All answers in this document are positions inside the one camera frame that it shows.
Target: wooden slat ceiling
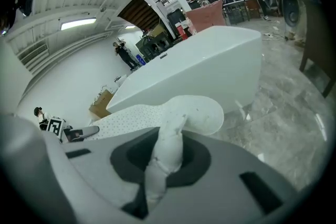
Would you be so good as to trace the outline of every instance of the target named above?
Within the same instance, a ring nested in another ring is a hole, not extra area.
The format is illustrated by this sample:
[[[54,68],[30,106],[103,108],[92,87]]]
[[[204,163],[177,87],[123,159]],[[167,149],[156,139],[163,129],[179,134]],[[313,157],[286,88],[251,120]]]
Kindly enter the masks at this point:
[[[154,28],[159,16],[145,0],[132,0],[118,15],[141,30]]]

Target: gray marble floor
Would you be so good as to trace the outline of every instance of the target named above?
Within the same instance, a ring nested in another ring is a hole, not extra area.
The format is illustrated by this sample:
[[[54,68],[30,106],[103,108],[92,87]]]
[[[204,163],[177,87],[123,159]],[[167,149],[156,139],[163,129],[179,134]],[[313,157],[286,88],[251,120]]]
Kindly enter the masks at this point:
[[[303,49],[285,42],[282,18],[271,20],[237,25],[272,37],[262,36],[259,90],[253,103],[227,113],[222,129],[212,137],[259,156],[301,190],[319,177],[333,143],[336,89],[323,98],[320,92],[328,77],[312,62],[300,72]]]

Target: chair leg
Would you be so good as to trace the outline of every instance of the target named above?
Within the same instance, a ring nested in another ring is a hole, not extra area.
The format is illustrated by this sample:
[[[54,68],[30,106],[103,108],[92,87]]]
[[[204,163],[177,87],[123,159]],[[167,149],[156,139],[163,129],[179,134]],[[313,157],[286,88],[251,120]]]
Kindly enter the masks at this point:
[[[326,88],[324,89],[324,91],[322,93],[322,95],[323,95],[324,98],[326,98],[328,96],[329,92],[331,91],[332,87],[335,84],[335,81],[336,81],[335,79],[331,79],[329,81],[328,85],[326,86]]]
[[[300,71],[303,72],[307,63],[308,57],[303,54],[301,65],[300,65]]]

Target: red fabric cover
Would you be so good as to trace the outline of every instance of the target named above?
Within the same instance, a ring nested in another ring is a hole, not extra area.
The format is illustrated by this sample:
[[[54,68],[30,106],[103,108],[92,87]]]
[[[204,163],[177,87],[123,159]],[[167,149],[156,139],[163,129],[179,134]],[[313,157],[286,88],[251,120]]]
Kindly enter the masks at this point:
[[[200,32],[213,25],[225,25],[222,10],[223,1],[218,0],[201,8],[193,9],[186,13],[193,23],[197,32]]]

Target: cardboard box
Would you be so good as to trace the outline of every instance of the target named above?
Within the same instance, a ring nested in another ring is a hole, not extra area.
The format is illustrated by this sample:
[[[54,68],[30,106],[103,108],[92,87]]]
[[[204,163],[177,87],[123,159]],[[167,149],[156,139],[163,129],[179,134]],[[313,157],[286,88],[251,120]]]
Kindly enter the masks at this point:
[[[110,112],[106,110],[108,103],[111,101],[113,94],[108,90],[104,90],[102,94],[98,97],[96,102],[90,106],[89,111],[98,116],[99,118],[111,115]]]

